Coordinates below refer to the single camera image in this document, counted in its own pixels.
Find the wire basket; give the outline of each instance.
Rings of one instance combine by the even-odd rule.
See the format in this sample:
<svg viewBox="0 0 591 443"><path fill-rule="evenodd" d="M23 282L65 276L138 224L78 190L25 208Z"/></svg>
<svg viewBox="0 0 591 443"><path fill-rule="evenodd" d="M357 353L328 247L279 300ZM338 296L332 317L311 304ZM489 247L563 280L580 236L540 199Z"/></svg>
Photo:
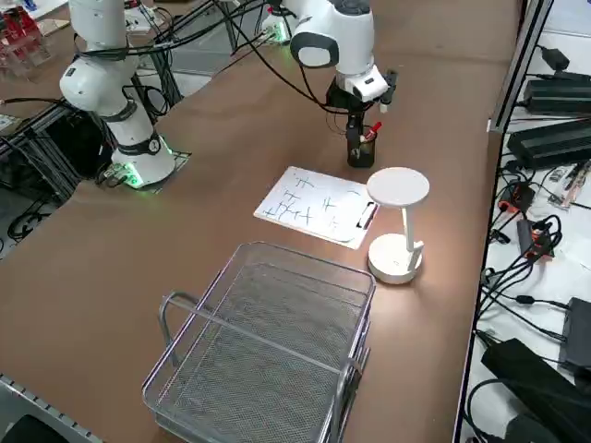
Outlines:
<svg viewBox="0 0 591 443"><path fill-rule="evenodd" d="M144 401L190 442L339 441L368 359L374 291L366 272L242 245L201 300L164 298L167 349ZM174 338L169 305L190 313Z"/></svg>

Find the power adapter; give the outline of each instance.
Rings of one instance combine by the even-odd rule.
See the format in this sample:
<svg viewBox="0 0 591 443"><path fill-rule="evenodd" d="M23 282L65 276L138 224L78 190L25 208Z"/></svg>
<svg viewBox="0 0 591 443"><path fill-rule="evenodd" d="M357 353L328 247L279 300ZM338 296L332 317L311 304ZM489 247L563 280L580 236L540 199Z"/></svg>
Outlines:
<svg viewBox="0 0 591 443"><path fill-rule="evenodd" d="M519 180L512 180L505 187L499 199L499 209L510 213L527 212L532 206L536 192Z"/></svg>
<svg viewBox="0 0 591 443"><path fill-rule="evenodd" d="M529 169L545 169L585 161L591 159L590 120L515 131L509 136L507 147L517 158L517 162Z"/></svg>
<svg viewBox="0 0 591 443"><path fill-rule="evenodd" d="M522 105L530 114L585 116L591 114L588 80L529 80Z"/></svg>
<svg viewBox="0 0 591 443"><path fill-rule="evenodd" d="M568 59L566 55L564 55L560 49L557 48L547 48L542 45L538 45L539 49L542 51L542 58L546 62L548 66L550 66L555 71L563 71L567 67L571 61Z"/></svg>
<svg viewBox="0 0 591 443"><path fill-rule="evenodd" d="M572 298L564 319L560 360L575 374L591 370L591 303Z"/></svg>
<svg viewBox="0 0 591 443"><path fill-rule="evenodd" d="M482 363L561 443L591 443L591 399L522 342L493 344Z"/></svg>

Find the white desk lamp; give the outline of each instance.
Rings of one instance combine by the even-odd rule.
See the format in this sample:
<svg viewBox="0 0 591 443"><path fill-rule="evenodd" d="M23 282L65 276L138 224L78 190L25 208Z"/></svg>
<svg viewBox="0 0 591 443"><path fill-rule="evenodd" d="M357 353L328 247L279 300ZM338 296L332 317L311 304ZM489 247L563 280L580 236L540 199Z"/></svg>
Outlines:
<svg viewBox="0 0 591 443"><path fill-rule="evenodd" d="M369 269L381 281L411 281L423 261L423 242L415 242L411 208L428 195L425 175L408 168L387 168L369 177L368 193L384 208L403 212L404 235L387 233L369 247Z"/></svg>

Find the table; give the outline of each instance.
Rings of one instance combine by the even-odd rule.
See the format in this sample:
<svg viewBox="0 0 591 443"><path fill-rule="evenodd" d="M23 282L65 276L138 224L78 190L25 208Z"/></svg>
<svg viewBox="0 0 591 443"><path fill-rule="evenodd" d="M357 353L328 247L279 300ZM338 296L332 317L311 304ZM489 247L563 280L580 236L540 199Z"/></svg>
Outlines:
<svg viewBox="0 0 591 443"><path fill-rule="evenodd" d="M551 30L545 30L539 39L539 44L548 48L559 48L569 59L571 64L568 71L591 74L591 63L586 56L591 50L591 39L570 34L557 33ZM551 74L551 69L546 65L541 57L539 50L534 52L534 57L527 68L530 74ZM522 86L518 101L523 99ZM527 119L536 118L529 115L522 108L515 108L512 121L509 124L508 134L531 127L546 126L559 122L539 122L527 121ZM508 162L512 157L505 156L502 164ZM540 182L547 171L539 171L535 182ZM499 181L499 190L503 188L504 182ZM549 196L546 192L541 192L540 198L535 200L530 215L532 220L539 220L550 213L555 213L561 217L562 231L564 238L557 250L557 256L544 266L536 265L532 276L521 284L514 286L507 294L518 295L528 294L541 300L554 300L568 304L572 297L577 297L591 302L591 294L588 288L591 285L591 271L586 269L579 261L573 259L569 253L569 244L576 243L580 239L588 239L588 226L591 222L591 211L572 207L570 211L564 212L556 210L548 205L545 200ZM585 185L583 192L577 199L578 202L591 205L591 186ZM503 232L508 234L513 240L516 239L516 221L510 223ZM513 241L511 245L492 244L488 251L487 267L495 269L506 268L519 255L519 247ZM534 321L541 328L561 333L564 324L564 312L547 305L533 305L530 307L519 306L516 303L507 302L511 308ZM494 330L497 338L509 340L517 338L527 345L534 353L558 360L559 344L556 341L549 340L535 330L528 327L518 318L515 318L503 311L499 306L493 306L489 314L485 314L478 328L482 330ZM469 371L468 389L473 388L477 383L494 378L481 363L485 347L480 340L476 340L472 365ZM559 372L573 381L573 376L562 369ZM511 392L502 385L493 385L482 389L475 396L473 414L476 425L491 434L497 436L504 435L506 425L518 413L524 410L524 406L515 399ZM474 435L469 426L465 425L462 431L464 438Z"/></svg>
<svg viewBox="0 0 591 443"><path fill-rule="evenodd" d="M345 440L451 439L501 142L488 138L486 121L518 10L488 0L373 6L377 62L400 73L391 113L368 117L384 121L373 170L350 169L324 112L247 57L157 125L173 149L193 153L160 195L81 184L3 262L2 371L108 441L176 441L140 396L163 351L162 297L199 295L236 247L254 240L364 269L371 241L402 231L397 214L380 213L353 251L252 212L290 165L359 182L406 166L432 184L416 211L425 268L412 285L376 292L373 351ZM301 84L286 50L265 54ZM329 70L309 76L318 94L331 78Z"/></svg>

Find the lamp base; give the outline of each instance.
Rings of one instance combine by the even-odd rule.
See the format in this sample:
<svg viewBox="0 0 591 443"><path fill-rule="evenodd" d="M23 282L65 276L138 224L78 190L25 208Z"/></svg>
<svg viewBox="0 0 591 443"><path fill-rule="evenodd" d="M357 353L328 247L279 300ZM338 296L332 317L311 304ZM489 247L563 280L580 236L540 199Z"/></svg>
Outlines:
<svg viewBox="0 0 591 443"><path fill-rule="evenodd" d="M408 265L413 254L406 250L406 237L388 233L376 238L369 247L368 263L371 273L380 281L389 284L404 284L414 279L423 262L423 254L413 269Z"/></svg>

